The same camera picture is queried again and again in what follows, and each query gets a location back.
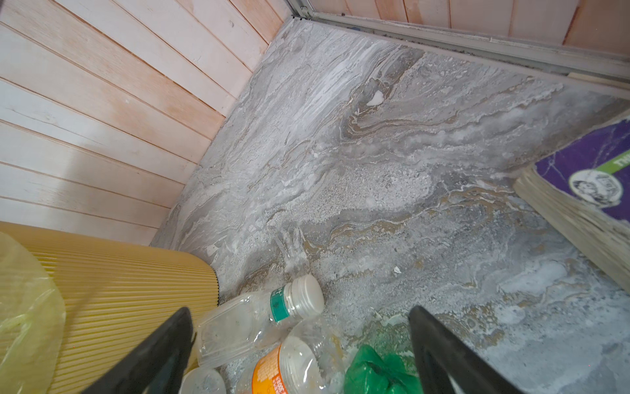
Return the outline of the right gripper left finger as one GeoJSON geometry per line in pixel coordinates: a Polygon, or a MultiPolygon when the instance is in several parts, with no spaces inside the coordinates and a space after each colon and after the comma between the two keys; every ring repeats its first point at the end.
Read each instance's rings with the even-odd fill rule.
{"type": "Polygon", "coordinates": [[[182,307],[85,393],[177,393],[195,340],[190,309],[182,307]]]}

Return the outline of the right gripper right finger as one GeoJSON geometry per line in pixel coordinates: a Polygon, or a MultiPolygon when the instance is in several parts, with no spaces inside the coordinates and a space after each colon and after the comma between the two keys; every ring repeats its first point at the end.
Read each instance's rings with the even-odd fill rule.
{"type": "Polygon", "coordinates": [[[417,305],[409,312],[413,354],[425,393],[520,393],[444,324],[417,305]]]}

